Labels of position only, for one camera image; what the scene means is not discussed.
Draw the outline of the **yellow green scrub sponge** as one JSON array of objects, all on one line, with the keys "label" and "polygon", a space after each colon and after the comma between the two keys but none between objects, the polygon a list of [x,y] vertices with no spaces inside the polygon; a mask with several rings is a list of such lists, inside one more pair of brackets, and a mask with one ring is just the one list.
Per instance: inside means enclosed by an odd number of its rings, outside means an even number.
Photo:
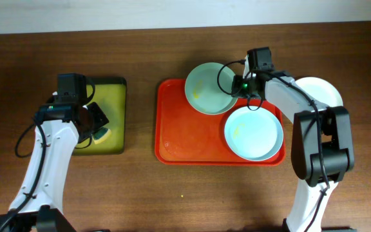
[{"label": "yellow green scrub sponge", "polygon": [[95,133],[92,135],[92,139],[95,144],[100,144],[108,139],[108,137],[111,136],[111,130],[109,128],[102,127],[98,129]]}]

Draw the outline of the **pale green plate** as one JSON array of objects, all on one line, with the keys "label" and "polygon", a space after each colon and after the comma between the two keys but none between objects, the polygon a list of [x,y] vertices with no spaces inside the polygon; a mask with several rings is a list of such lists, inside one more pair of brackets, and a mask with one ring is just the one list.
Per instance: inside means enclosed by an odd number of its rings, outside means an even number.
[{"label": "pale green plate", "polygon": [[223,65],[204,63],[194,68],[185,80],[185,96],[188,103],[200,113],[219,115],[230,110],[236,97],[224,93],[217,83],[217,75]]}]

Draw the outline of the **white plate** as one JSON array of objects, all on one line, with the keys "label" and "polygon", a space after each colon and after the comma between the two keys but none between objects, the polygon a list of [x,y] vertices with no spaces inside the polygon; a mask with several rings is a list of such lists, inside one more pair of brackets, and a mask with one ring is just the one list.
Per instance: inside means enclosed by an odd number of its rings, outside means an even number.
[{"label": "white plate", "polygon": [[330,107],[344,106],[338,90],[328,81],[318,77],[303,77],[295,83],[309,95]]}]

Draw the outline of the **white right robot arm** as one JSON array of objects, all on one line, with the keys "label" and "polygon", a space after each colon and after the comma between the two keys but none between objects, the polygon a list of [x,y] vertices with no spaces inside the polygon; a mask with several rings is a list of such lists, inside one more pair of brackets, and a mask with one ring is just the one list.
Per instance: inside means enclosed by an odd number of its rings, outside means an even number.
[{"label": "white right robot arm", "polygon": [[350,115],[339,92],[317,77],[295,80],[270,70],[245,71],[233,84],[275,105],[292,122],[298,185],[282,231],[321,231],[328,200],[355,163]]}]

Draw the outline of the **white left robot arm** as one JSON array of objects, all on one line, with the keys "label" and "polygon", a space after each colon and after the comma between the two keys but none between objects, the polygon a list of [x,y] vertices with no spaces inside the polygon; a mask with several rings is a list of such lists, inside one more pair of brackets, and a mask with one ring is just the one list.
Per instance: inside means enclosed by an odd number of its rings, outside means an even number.
[{"label": "white left robot arm", "polygon": [[109,120],[96,102],[42,105],[33,118],[35,142],[21,188],[0,215],[0,231],[74,231],[62,212],[71,155]]}]

